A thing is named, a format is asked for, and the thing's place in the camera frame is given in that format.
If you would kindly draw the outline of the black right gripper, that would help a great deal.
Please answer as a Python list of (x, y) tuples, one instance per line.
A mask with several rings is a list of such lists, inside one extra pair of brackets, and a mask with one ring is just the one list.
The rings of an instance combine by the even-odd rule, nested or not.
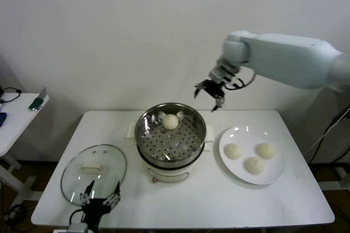
[(216, 83), (212, 80), (206, 79), (195, 85), (194, 98), (196, 98), (199, 92), (204, 89), (204, 91), (212, 96), (215, 100), (215, 105), (211, 110), (211, 112), (215, 112), (216, 110), (223, 108), (225, 103), (225, 93), (222, 88), (222, 83)]

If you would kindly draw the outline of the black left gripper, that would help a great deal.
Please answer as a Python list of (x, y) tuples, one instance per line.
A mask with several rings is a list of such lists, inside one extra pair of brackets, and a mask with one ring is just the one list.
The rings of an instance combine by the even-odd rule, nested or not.
[(111, 211), (111, 206), (116, 206), (120, 197), (120, 181), (118, 181), (114, 192), (106, 199), (90, 199), (90, 193), (94, 187), (95, 181), (86, 187), (83, 193), (80, 193), (81, 208), (84, 213), (82, 222), (87, 224), (88, 229), (98, 229), (101, 218)]

